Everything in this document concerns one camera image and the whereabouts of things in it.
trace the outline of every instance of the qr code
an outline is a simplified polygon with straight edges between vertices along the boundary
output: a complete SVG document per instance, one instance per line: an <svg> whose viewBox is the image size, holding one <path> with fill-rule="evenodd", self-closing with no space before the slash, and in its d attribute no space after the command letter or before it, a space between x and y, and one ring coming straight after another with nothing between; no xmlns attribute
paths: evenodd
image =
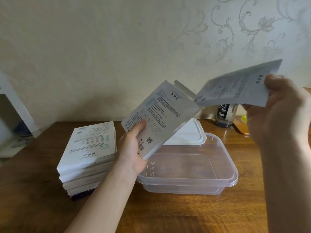
<svg viewBox="0 0 311 233"><path fill-rule="evenodd" d="M149 138L147 139L147 142L148 142L148 144L150 144L150 143L152 142L151 137L149 137Z"/></svg>
<svg viewBox="0 0 311 233"><path fill-rule="evenodd" d="M138 148L139 148L140 150L143 150L143 149L144 149L144 146L142 145L141 142L138 142Z"/></svg>

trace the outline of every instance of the clear plastic container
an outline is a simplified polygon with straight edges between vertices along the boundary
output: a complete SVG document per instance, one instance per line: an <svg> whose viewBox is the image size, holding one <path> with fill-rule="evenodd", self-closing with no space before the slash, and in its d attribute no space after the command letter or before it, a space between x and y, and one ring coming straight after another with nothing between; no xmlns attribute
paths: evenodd
<svg viewBox="0 0 311 233"><path fill-rule="evenodd" d="M200 145L165 145L148 160L137 181L149 192L220 194L238 182L238 170L219 137L211 133L179 133L189 139L206 136Z"/></svg>

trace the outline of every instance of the wood grain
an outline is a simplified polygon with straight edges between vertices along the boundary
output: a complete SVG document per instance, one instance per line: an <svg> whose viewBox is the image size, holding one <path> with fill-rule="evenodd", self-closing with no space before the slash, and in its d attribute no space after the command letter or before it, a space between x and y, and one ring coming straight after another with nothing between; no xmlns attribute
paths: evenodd
<svg viewBox="0 0 311 233"><path fill-rule="evenodd" d="M267 232L259 150L233 128L200 121L219 136L239 171L236 186L219 196L158 194L140 183L125 207L117 232ZM58 122L0 168L0 232L63 232L87 198L72 202L56 171L75 127L98 122ZM124 133L115 122L117 139Z"/></svg>

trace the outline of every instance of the dark bottle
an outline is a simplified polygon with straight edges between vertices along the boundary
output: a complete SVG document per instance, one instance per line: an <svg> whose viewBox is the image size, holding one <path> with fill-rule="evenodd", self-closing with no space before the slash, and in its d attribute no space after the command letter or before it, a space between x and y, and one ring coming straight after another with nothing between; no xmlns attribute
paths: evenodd
<svg viewBox="0 0 311 233"><path fill-rule="evenodd" d="M238 104L219 105L215 125L218 127L231 127Z"/></svg>

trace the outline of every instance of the white lid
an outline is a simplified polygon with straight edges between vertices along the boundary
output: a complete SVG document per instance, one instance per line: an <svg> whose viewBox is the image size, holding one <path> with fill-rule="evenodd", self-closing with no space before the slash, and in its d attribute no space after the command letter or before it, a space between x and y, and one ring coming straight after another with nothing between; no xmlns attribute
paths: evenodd
<svg viewBox="0 0 311 233"><path fill-rule="evenodd" d="M185 133L197 133L197 135L186 135ZM202 145L206 141L206 136L202 133L204 130L200 121L192 118L163 145Z"/></svg>

